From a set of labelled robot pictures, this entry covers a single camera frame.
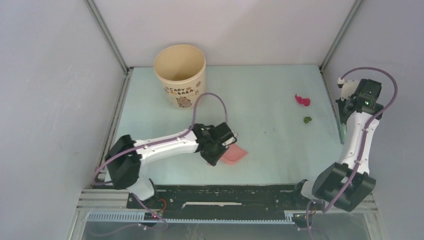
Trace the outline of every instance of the green toy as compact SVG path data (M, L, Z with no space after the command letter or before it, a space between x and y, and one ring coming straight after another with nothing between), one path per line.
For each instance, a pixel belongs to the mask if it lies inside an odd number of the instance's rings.
M303 122L305 124L309 123L310 121L312 121L312 117L310 117L310 116L305 116L304 119L303 119Z

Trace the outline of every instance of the glass panel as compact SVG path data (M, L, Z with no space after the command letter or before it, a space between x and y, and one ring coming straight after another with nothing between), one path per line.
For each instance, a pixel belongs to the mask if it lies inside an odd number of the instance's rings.
M185 224L171 223L165 231L143 230L143 227L128 227L114 234L96 237L114 231L127 222L89 221L85 226L84 240L310 240L307 231L297 231L290 224ZM369 240L367 225L362 214L317 214L313 227L323 230L330 240ZM315 240L325 240L323 233L313 231Z

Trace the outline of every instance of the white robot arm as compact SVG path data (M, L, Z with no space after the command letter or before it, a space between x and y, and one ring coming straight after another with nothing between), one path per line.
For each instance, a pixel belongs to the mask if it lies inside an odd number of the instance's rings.
M229 146L237 141L236 136L225 122L216 127L196 123L192 129L156 139L134 141L124 135L110 149L106 159L130 148L144 147L111 162L105 181L111 181L114 189L128 189L140 200L147 200L156 190L153 182L142 174L143 166L166 157L197 152L215 166Z
M344 142L343 150L339 160L324 170L315 182L303 181L301 194L311 200L319 199L327 202L341 194L334 202L334 206L350 212L376 185L376 180L369 177L368 160L373 134L382 115L372 120L367 129L365 125L383 109L383 106L377 103L382 87L380 82L371 79L360 81L339 79L338 86L342 88L341 97L336 100L338 120L347 133L345 139L341 140ZM358 159L364 134L366 139L361 158ZM359 167L354 173L352 182L345 191L341 191L357 163Z

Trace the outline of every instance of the paper cup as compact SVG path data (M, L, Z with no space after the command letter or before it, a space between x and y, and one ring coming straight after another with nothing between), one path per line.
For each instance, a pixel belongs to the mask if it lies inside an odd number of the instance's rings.
M153 68L168 100L178 108L193 108L205 92L206 60L195 46L179 44L165 48L156 56Z

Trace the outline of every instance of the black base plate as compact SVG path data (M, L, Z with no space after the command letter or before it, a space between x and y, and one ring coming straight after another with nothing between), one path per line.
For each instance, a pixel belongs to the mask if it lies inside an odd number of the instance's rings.
M157 194L143 202L162 209L163 217L187 220L285 220L285 210L306 210L308 199L295 184L279 185L156 185ZM187 202L240 203L239 205L189 205ZM143 207L128 195L128 209Z

